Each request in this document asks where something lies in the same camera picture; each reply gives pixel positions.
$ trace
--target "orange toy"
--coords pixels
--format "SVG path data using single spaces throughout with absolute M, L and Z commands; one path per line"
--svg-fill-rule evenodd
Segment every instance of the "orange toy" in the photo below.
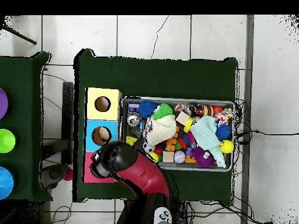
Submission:
M 175 151 L 175 144 L 176 144 L 176 142 L 177 142 L 177 138 L 178 138 L 178 136 L 179 136 L 179 134 L 178 134 L 178 131 L 179 131 L 179 127 L 177 126 L 176 127 L 176 132 L 175 132 L 175 134 L 173 135 L 173 137 L 172 138 L 169 138 L 168 140 L 167 140 L 167 142 L 166 142 L 166 151 Z

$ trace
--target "round hole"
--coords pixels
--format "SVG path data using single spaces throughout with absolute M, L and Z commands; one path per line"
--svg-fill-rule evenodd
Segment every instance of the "round hole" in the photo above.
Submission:
M 111 132 L 107 127 L 96 127 L 91 134 L 91 138 L 95 144 L 102 146 L 111 140 Z
M 95 101 L 95 108 L 97 111 L 105 112 L 108 111 L 111 106 L 111 102 L 107 97 L 100 96 Z

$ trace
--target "pink box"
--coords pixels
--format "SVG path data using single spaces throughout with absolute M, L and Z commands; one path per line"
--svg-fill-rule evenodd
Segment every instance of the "pink box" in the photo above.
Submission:
M 86 152 L 84 165 L 84 183 L 114 183 L 114 178 L 96 178 L 89 171 L 89 166 L 92 163 L 93 152 Z

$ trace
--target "purple bowl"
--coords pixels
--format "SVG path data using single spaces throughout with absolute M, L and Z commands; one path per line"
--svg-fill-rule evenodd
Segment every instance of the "purple bowl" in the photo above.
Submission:
M 0 119 L 2 119 L 8 108 L 6 93 L 0 88 Z

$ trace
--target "yellow box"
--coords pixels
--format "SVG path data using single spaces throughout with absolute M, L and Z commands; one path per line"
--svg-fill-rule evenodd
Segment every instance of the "yellow box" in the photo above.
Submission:
M 117 89 L 87 88 L 87 119 L 89 120 L 114 120 L 119 119 L 119 100 L 121 92 Z M 108 102 L 109 108 L 103 107 L 103 102 Z

